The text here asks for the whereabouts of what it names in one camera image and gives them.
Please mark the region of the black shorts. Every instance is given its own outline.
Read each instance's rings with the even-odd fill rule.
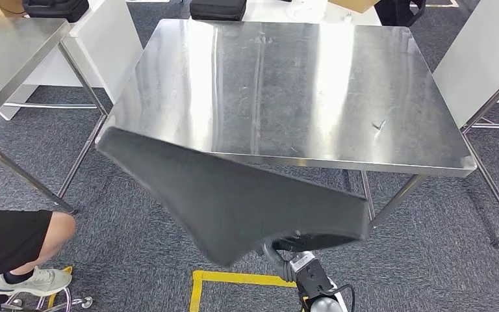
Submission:
[[[0,274],[39,258],[52,211],[0,211]]]

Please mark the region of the chair wheel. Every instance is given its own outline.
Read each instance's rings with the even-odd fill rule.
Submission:
[[[81,304],[81,307],[83,309],[88,309],[90,306],[93,305],[93,298],[92,297],[85,297],[85,302]]]

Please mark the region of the cable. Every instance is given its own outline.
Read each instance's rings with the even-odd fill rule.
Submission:
[[[355,312],[355,289],[353,288],[353,285],[351,284],[345,284],[339,288],[336,288],[336,289],[333,289],[331,291],[325,291],[323,288],[322,288],[322,285],[318,286],[318,292],[320,292],[321,294],[324,294],[326,296],[333,296],[341,291],[344,291],[345,289],[351,289],[351,296],[353,297],[352,298],[352,301],[351,301],[351,312]]]
[[[0,5],[0,9],[5,11],[5,12],[11,13],[11,14],[24,14],[25,13],[25,10],[22,12],[13,12],[13,11],[7,10],[7,9],[3,8],[1,5]]]

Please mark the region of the floor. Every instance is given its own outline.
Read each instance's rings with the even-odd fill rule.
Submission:
[[[413,27],[433,70],[478,0],[431,8]],[[187,18],[188,5],[129,3],[143,45],[161,18]],[[105,98],[102,90],[99,95]],[[40,87],[31,101],[88,103],[82,90]],[[490,117],[499,120],[499,107]],[[0,148],[58,190],[97,112],[21,109],[0,119]],[[472,141],[499,183],[499,131],[473,130]],[[358,172],[268,166],[293,176],[362,192]],[[381,207],[408,175],[371,173]],[[94,149],[66,199],[81,212],[76,236],[49,263],[74,265],[74,294],[95,298],[92,311],[186,311],[195,269],[273,274],[255,254],[224,269],[210,264],[168,213]],[[0,167],[0,209],[56,209]],[[358,311],[499,311],[499,207],[475,172],[466,179],[428,178],[371,238],[318,252],[327,273],[350,282]],[[297,311],[293,289],[207,282],[200,311]]]

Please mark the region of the black case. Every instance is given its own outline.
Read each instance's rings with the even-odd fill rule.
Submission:
[[[88,0],[22,0],[22,5],[32,18],[65,18],[70,23],[89,9]]]
[[[190,15],[193,20],[241,21],[247,0],[192,0]]]

